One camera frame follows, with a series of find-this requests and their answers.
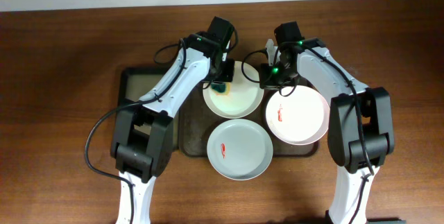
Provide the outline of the pinkish white plate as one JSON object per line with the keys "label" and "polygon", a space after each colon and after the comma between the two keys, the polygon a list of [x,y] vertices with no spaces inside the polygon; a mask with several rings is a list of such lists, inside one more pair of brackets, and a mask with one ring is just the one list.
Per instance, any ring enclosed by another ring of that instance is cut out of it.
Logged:
{"label": "pinkish white plate", "polygon": [[266,124],[281,141],[312,144],[328,130],[330,106],[315,89],[298,85],[274,93],[265,107]]}

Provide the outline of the green yellow sponge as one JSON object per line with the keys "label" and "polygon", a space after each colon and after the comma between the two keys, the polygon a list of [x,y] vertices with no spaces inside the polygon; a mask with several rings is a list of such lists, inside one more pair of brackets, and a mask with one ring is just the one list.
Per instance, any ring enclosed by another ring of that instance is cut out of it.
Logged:
{"label": "green yellow sponge", "polygon": [[230,93],[231,83],[212,83],[210,89],[217,96],[227,96]]}

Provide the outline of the light grey plate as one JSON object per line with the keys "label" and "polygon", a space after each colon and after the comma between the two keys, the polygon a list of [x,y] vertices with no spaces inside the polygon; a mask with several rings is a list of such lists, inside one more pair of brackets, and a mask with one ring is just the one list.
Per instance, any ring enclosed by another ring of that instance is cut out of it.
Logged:
{"label": "light grey plate", "polygon": [[261,175],[273,158],[267,131],[247,119],[232,119],[215,127],[207,142],[212,167],[231,180],[251,180]]}

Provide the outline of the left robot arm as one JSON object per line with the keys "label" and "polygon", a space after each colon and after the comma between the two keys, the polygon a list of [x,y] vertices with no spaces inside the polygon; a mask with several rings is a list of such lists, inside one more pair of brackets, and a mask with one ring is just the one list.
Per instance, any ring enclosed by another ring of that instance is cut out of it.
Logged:
{"label": "left robot arm", "polygon": [[197,84],[232,81],[234,36],[229,21],[213,18],[206,31],[180,40],[175,61],[153,89],[120,105],[110,149],[123,179],[118,223],[149,223],[155,180],[173,152],[174,118]]}

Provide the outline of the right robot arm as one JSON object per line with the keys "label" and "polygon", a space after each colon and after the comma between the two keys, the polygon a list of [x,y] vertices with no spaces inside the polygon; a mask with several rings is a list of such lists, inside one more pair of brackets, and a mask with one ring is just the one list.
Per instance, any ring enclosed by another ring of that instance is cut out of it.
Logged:
{"label": "right robot arm", "polygon": [[304,78],[329,102],[327,145],[337,165],[334,200],[326,223],[367,223],[371,185],[395,147],[391,99],[350,75],[318,38],[306,39],[294,21],[274,30],[268,64],[259,70],[262,89],[295,89]]}

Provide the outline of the large brown serving tray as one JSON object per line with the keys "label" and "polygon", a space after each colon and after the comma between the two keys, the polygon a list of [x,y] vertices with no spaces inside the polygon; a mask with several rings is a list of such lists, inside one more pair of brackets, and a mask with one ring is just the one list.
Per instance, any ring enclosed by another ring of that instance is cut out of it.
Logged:
{"label": "large brown serving tray", "polygon": [[[208,108],[203,97],[204,92],[209,90],[204,90],[202,83],[195,86],[182,104],[178,116],[178,148],[188,157],[207,157],[207,141],[210,134],[215,127],[227,121]],[[266,125],[265,107],[275,92],[270,90],[260,92],[263,95],[260,97],[259,106],[244,118],[258,123],[267,131],[273,144],[273,156],[299,158],[314,155],[319,148],[318,141],[301,146],[291,145],[278,139],[270,131]]]}

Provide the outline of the small black water tray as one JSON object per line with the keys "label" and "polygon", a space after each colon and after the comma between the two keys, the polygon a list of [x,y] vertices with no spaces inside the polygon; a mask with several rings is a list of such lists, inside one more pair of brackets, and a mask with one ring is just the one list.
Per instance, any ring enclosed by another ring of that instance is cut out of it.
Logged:
{"label": "small black water tray", "polygon": [[[166,67],[129,67],[122,71],[119,85],[118,105],[128,104],[130,101],[138,101],[158,84],[167,72]],[[136,130],[149,135],[151,124],[143,123],[142,126],[134,126]],[[173,151],[178,150],[179,113],[173,121]]]}

